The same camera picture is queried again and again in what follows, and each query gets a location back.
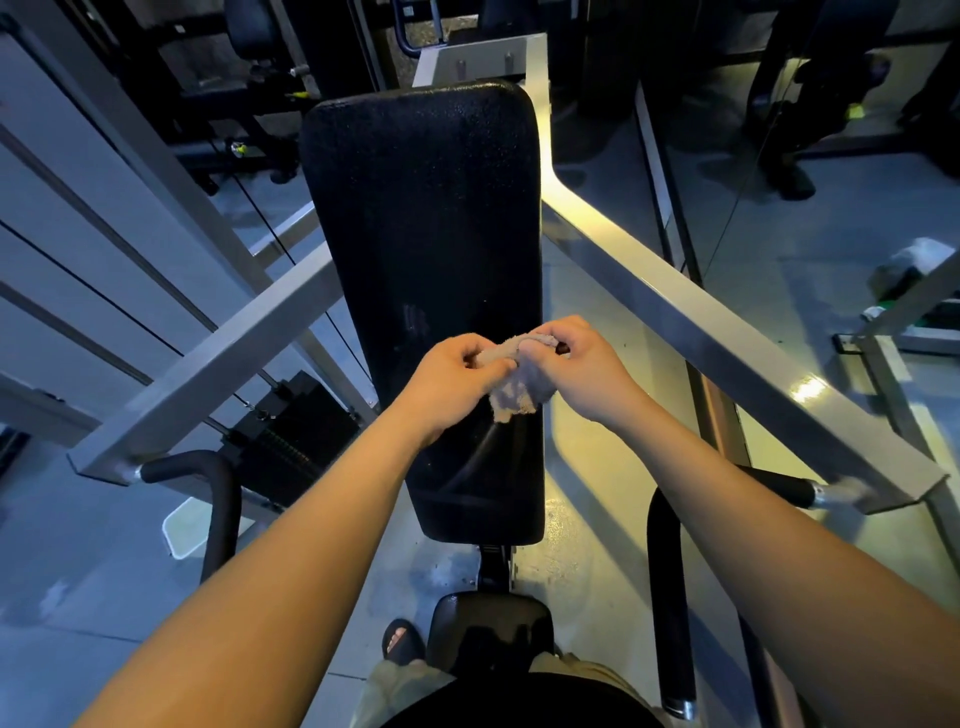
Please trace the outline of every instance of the black shirt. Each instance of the black shirt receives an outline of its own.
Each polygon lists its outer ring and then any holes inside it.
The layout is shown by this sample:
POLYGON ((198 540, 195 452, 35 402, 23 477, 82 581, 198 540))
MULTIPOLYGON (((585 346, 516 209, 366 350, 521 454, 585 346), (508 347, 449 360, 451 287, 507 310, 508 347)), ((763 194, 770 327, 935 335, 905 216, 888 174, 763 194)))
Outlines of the black shirt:
POLYGON ((383 728, 592 728, 601 723, 662 728, 645 706, 620 688, 555 672, 454 680, 388 720, 383 728))

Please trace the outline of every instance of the black padded backrest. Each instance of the black padded backrest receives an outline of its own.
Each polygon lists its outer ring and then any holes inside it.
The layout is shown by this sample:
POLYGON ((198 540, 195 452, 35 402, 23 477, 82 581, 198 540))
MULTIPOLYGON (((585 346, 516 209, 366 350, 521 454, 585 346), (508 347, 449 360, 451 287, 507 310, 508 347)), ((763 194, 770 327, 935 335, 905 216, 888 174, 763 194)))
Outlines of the black padded backrest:
POLYGON ((227 35, 237 56, 265 61, 287 54, 270 0, 224 0, 227 35))
MULTIPOLYGON (((519 87, 325 102, 304 119, 300 156, 382 406, 446 337, 499 342, 540 323, 540 142, 519 87)), ((541 413, 498 425, 478 469, 456 479, 491 426, 483 399, 414 462, 406 482, 427 536, 542 538, 541 413)))

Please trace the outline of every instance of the foot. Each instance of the foot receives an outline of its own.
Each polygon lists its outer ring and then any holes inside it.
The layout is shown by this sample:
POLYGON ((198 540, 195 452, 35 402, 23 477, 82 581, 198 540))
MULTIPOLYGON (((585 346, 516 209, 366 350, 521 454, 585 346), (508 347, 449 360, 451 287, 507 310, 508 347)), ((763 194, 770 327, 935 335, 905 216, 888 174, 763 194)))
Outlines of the foot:
POLYGON ((426 657, 426 647, 417 627, 407 619, 394 619, 383 633, 383 659, 407 666, 426 657))

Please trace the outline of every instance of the towel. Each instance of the towel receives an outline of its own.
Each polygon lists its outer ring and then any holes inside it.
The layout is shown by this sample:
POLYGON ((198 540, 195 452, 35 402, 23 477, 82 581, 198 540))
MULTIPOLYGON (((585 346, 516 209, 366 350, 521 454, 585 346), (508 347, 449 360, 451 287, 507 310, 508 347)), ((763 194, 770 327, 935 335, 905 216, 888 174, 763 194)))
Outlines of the towel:
POLYGON ((532 415, 537 407, 553 397, 556 388, 537 368, 537 365, 520 356, 520 342, 527 339, 539 341, 553 350, 560 343, 553 336, 541 333, 523 333, 507 339, 493 349, 478 353, 473 359, 475 367, 483 367, 503 358, 513 359, 518 366, 503 382, 490 392, 493 421, 508 423, 514 415, 532 415))

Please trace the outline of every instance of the black seat cushion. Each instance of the black seat cushion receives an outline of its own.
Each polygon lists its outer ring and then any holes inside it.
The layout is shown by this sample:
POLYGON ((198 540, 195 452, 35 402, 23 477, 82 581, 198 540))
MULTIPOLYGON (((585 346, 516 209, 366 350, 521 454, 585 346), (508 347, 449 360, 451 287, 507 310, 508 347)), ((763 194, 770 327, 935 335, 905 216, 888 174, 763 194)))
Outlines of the black seat cushion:
MULTIPOLYGON (((530 99, 503 81, 329 101, 304 119, 303 173, 382 406, 446 337, 499 342, 541 322, 539 144, 530 99)), ((407 474, 430 538, 542 538, 541 413, 485 438, 491 426, 484 399, 407 474)))
POLYGON ((455 677, 526 672, 541 652, 554 651, 553 618, 531 596, 459 592, 437 604, 426 662, 455 677))
POLYGON ((270 0, 224 0, 227 35, 237 56, 266 61, 287 54, 270 0))

